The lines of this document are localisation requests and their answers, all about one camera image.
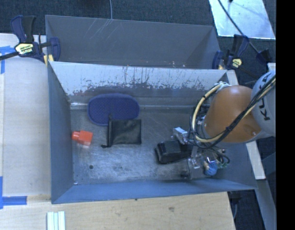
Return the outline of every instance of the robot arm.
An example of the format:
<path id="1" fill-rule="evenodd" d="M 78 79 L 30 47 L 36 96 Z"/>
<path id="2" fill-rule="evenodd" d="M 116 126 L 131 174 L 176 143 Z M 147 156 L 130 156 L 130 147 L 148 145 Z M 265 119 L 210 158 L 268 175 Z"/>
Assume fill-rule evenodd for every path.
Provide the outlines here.
<path id="1" fill-rule="evenodd" d="M 241 85 L 227 86 L 216 93 L 202 124 L 202 135 L 216 137 L 241 119 L 223 142 L 249 142 L 275 137 L 275 71 L 261 76 L 253 90 Z"/>

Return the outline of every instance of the orange block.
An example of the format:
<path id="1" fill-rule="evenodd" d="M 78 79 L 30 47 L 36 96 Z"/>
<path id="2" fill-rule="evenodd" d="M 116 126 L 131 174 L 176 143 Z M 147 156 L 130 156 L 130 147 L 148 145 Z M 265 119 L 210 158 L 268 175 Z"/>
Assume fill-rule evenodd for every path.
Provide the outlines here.
<path id="1" fill-rule="evenodd" d="M 81 130 L 72 132 L 72 140 L 75 140 L 78 143 L 83 144 L 85 146 L 90 146 L 92 137 L 93 133 L 89 131 Z"/>

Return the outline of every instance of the blue clamp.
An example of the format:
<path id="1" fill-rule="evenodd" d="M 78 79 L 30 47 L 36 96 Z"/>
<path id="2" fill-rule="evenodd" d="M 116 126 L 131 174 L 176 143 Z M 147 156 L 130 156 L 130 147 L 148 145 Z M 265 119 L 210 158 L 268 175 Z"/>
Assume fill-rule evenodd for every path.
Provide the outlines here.
<path id="1" fill-rule="evenodd" d="M 33 25 L 35 19 L 35 16 L 18 15 L 11 20 L 12 32 L 19 39 L 19 44 L 15 46 L 15 50 L 20 57 L 35 58 L 44 63 L 45 54 L 42 52 L 42 48 L 51 46 L 51 54 L 54 60 L 57 61 L 60 56 L 59 39 L 51 37 L 49 42 L 43 44 L 41 44 L 40 39 L 39 43 L 34 42 Z"/>

